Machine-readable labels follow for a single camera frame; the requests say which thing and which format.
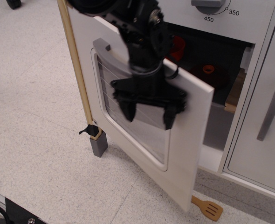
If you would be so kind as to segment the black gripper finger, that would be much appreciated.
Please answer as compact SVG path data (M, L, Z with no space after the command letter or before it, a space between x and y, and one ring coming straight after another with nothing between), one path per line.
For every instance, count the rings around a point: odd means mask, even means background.
M165 130L169 130L172 128L176 115L181 112L182 112L182 108L177 107L175 105L168 105L165 108L164 115L163 115Z
M134 120L136 114L136 100L128 101L128 100L119 100L119 106L121 108L122 113L124 114L125 118L132 122Z

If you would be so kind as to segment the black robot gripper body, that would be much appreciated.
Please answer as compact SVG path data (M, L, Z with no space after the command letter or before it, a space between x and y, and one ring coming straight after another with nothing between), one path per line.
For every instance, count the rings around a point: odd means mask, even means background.
M168 83L165 70L160 69L151 75L132 75L130 78L111 81L113 96L117 100L136 100L137 104L166 108L168 105L186 107L187 93Z

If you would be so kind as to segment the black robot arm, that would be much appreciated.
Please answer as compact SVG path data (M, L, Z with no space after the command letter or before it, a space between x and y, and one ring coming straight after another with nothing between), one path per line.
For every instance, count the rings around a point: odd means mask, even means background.
M133 121L136 105L164 109L163 122L169 130L186 106L186 92L167 83L163 59L170 58L173 36L156 0L71 0L80 13L100 16L115 26L129 53L130 78L111 81L113 96L126 119Z

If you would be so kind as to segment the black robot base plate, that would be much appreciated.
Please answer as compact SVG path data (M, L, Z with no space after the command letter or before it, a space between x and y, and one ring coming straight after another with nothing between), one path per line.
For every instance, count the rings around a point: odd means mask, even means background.
M0 206L0 224L46 224L44 220L5 198L5 208Z

